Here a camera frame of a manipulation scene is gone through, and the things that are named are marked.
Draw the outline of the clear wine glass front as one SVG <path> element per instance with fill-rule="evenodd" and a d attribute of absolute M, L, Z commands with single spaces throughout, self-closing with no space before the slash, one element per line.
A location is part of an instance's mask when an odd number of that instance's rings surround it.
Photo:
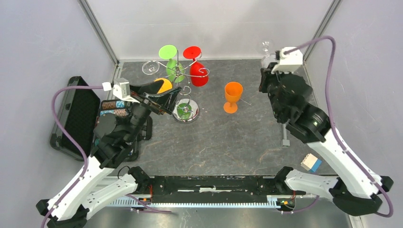
<path fill-rule="evenodd" d="M 261 66 L 263 68 L 267 68 L 271 62 L 276 62 L 274 43 L 272 40 L 267 39 L 265 41 L 260 42 L 259 49 L 261 53 L 263 53 L 263 57 L 261 58 L 260 61 Z"/>

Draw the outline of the orange wine glass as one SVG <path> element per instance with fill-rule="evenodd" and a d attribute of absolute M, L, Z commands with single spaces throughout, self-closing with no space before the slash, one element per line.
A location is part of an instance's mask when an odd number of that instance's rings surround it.
<path fill-rule="evenodd" d="M 223 109 L 228 114 L 234 114 L 237 109 L 237 102 L 240 100 L 243 93 L 243 86 L 239 82 L 229 82 L 224 88 L 224 96 L 226 102 Z"/>

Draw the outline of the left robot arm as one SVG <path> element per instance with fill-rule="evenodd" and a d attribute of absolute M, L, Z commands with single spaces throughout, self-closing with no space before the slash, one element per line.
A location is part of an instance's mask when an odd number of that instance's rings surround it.
<path fill-rule="evenodd" d="M 126 159 L 151 113 L 173 113 L 182 88 L 161 92 L 162 86 L 162 80 L 132 85 L 124 78 L 99 86 L 118 99 L 130 102 L 129 114 L 121 117 L 106 113 L 99 117 L 94 128 L 99 142 L 90 155 L 84 155 L 83 167 L 57 195 L 37 203 L 37 210 L 44 217 L 42 227 L 81 228 L 115 199 L 135 191 L 145 193 L 149 189 L 147 176 L 134 167 L 113 184 L 94 191 L 94 187 Z"/>

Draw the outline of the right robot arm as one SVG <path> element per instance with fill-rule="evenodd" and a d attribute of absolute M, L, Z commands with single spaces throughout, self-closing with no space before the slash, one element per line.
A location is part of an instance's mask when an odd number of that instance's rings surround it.
<path fill-rule="evenodd" d="M 283 167 L 274 178 L 281 194 L 292 191 L 312 193 L 331 200 L 351 216 L 377 214 L 380 194 L 388 192 L 393 180 L 372 171 L 347 147 L 328 115 L 310 104 L 312 93 L 303 77 L 275 71 L 277 63 L 260 70 L 259 91 L 268 95 L 274 117 L 291 135 L 316 151 L 337 173 L 330 178 Z"/>

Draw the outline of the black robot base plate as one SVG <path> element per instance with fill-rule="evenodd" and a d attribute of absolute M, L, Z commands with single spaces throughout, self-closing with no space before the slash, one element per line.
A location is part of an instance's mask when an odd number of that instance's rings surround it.
<path fill-rule="evenodd" d="M 156 203 L 263 203 L 270 196 L 304 195 L 277 183 L 271 176 L 154 176 Z"/>

